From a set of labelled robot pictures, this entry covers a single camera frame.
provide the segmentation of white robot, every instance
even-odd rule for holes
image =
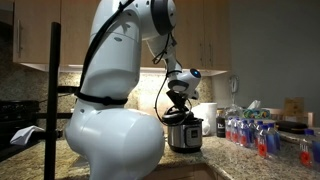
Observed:
[[[172,0],[101,0],[78,99],[65,129],[71,149],[88,160],[91,180],[142,179],[163,155],[160,121],[124,108],[139,81],[142,40],[156,60],[165,60],[169,88],[184,99],[198,98],[200,73],[182,72],[175,59],[175,23]]]

